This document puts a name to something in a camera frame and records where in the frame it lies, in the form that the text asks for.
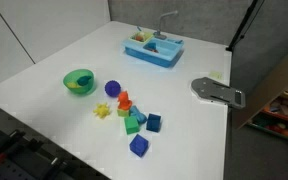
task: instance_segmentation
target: white table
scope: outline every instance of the white table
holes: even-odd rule
[[[185,42],[181,59],[167,69],[124,54],[121,42],[135,31],[110,22],[0,83],[0,108],[114,180],[223,179],[228,108],[198,100],[190,82],[217,71],[228,85],[231,53],[223,45],[167,34]],[[91,95],[76,96],[62,83],[79,68],[95,74]],[[142,159],[129,150],[136,134],[126,135],[116,99],[104,93],[111,79],[141,111],[162,116],[160,133],[141,127],[150,142]],[[101,120],[92,110],[103,102],[112,114]]]

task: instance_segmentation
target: green bowl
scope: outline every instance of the green bowl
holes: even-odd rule
[[[88,84],[85,86],[79,86],[77,80],[83,76],[91,76]],[[78,69],[68,73],[63,79],[64,85],[75,94],[86,94],[90,91],[94,85],[94,74],[87,69]]]

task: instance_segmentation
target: blue tray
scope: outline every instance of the blue tray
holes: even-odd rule
[[[176,61],[183,44],[183,41],[161,40],[154,37],[147,43],[138,43],[129,39],[123,41],[126,54],[162,67],[170,67]]]

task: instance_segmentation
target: gray carpet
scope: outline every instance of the gray carpet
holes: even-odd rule
[[[288,180],[288,141],[228,123],[225,180]]]

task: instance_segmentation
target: green block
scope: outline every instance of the green block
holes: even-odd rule
[[[140,131],[137,119],[134,116],[124,118],[125,129],[127,134],[132,134]]]
[[[117,109],[117,114],[118,116],[121,116],[121,117],[129,117],[130,116],[130,111],[127,110],[123,110],[123,109]]]

